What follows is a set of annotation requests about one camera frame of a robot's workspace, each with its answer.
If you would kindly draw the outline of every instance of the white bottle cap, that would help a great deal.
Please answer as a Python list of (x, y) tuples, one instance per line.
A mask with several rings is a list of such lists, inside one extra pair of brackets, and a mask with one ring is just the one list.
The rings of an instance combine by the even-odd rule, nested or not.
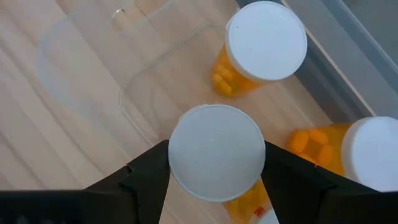
[(274, 209), (269, 210), (261, 219), (259, 224), (279, 224)]
[(226, 105), (198, 106), (182, 116), (169, 142), (169, 164), (180, 185), (210, 202), (247, 192), (260, 178), (266, 159), (255, 122)]
[(345, 176), (380, 192), (398, 190), (398, 120), (364, 118), (343, 140)]
[(234, 68), (246, 78), (263, 82), (293, 74), (307, 53), (300, 19), (270, 1), (248, 4), (227, 25), (226, 49)]

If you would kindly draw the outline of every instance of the prescription bottle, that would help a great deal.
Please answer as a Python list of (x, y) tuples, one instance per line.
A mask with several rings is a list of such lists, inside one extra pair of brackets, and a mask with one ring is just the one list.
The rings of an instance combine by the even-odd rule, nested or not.
[(398, 190), (398, 120), (363, 118), (295, 131), (287, 150), (372, 189)]
[(170, 170), (190, 194), (219, 202), (235, 224), (248, 224), (267, 212), (261, 172), (264, 137), (237, 108), (201, 105), (186, 112), (169, 142)]
[(216, 92), (236, 97), (293, 74), (307, 53), (300, 19), (288, 8), (259, 1), (228, 22), (224, 46), (213, 68)]

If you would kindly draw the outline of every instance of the plastic bin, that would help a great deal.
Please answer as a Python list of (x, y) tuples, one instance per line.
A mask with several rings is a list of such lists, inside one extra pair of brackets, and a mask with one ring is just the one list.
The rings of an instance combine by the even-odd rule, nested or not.
[[(278, 83), (239, 99), (212, 89), (211, 70), (237, 8), (234, 0), (83, 1), (40, 41), (40, 78), (130, 159), (168, 139), (186, 111), (212, 103), (241, 109), (268, 141), (283, 145), (308, 123)], [(222, 204), (191, 196), (172, 177), (161, 222), (230, 220)]]

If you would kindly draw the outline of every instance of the yellow pill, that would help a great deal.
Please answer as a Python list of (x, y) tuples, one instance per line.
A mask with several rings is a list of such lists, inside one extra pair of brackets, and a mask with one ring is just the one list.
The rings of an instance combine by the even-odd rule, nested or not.
[(224, 74), (224, 73), (229, 72), (229, 70), (226, 69), (226, 67), (224, 67), (224, 66), (221, 66), (220, 69), (219, 69), (219, 71), (220, 71), (221, 74)]
[(330, 165), (332, 158), (333, 148), (331, 146), (322, 146), (317, 159), (319, 165), (327, 167), (328, 165)]
[(305, 159), (305, 160), (307, 160), (307, 161), (312, 162), (313, 164), (316, 164), (316, 162), (315, 162), (311, 157), (307, 156), (307, 155), (304, 154), (304, 153), (301, 153), (301, 154), (299, 154), (298, 156), (300, 156), (301, 158), (303, 158), (303, 159)]
[(304, 151), (308, 143), (308, 133), (305, 131), (296, 131), (293, 133), (288, 145), (288, 150), (298, 154)]
[(310, 139), (319, 144), (325, 145), (329, 142), (328, 135), (319, 131), (318, 129), (311, 129), (308, 131), (308, 133), (310, 135)]
[(226, 82), (222, 81), (219, 82), (219, 85), (221, 87), (221, 91), (227, 95), (232, 94), (232, 87), (228, 85)]
[(214, 82), (216, 82), (216, 83), (223, 81), (223, 77), (221, 77), (221, 75), (219, 75), (219, 74), (214, 74), (213, 79), (214, 79)]
[(231, 81), (232, 80), (232, 73), (229, 71), (229, 70), (223, 70), (222, 71), (223, 73), (223, 76), (224, 76), (224, 78), (227, 80), (227, 81)]

